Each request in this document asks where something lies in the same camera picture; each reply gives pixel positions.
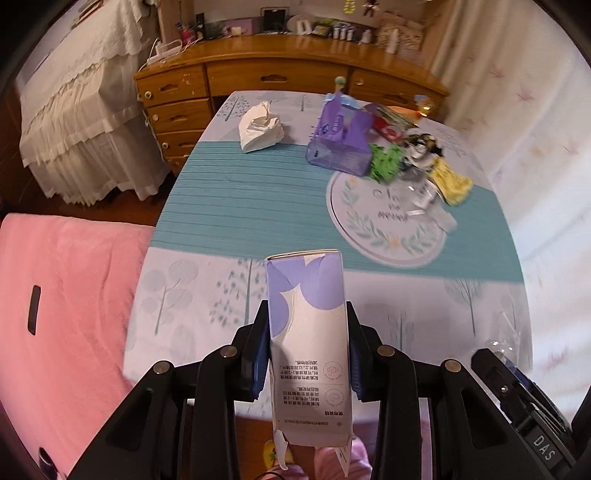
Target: bed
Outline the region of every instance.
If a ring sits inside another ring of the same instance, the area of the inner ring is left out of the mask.
[[[141,200],[158,192],[170,170],[133,81],[156,36],[141,0],[108,0],[21,89],[22,161],[47,197],[92,205],[116,187]]]
[[[43,448],[62,476],[132,386],[125,338],[153,230],[14,213],[0,225],[0,398],[31,457]]]

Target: milk carton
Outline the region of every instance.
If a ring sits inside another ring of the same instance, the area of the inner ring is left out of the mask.
[[[267,258],[265,268],[277,459],[286,469],[288,443],[333,447],[346,476],[352,412],[341,254],[276,255]]]

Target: hanging ornament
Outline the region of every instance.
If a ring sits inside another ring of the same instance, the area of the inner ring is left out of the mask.
[[[353,12],[355,12],[355,0],[345,0],[343,12],[345,12],[347,15],[350,15]]]
[[[369,14],[370,17],[373,17],[374,12],[379,10],[379,2],[378,0],[365,0],[363,7],[365,8],[365,12],[363,12],[363,16]]]

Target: pink blanket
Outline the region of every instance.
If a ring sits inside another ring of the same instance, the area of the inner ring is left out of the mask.
[[[0,228],[0,398],[31,456],[68,474],[131,388],[122,375],[153,228],[8,215]],[[37,331],[27,330],[33,285]]]

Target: teal stripe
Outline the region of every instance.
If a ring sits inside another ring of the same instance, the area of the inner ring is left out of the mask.
[[[448,207],[458,229],[421,268],[392,268],[364,257],[333,225],[326,186],[333,172],[310,165],[306,146],[278,144],[244,154],[237,142],[198,143],[164,206],[152,246],[230,257],[265,258],[337,248],[345,268],[446,278],[523,281],[495,194],[474,187]]]

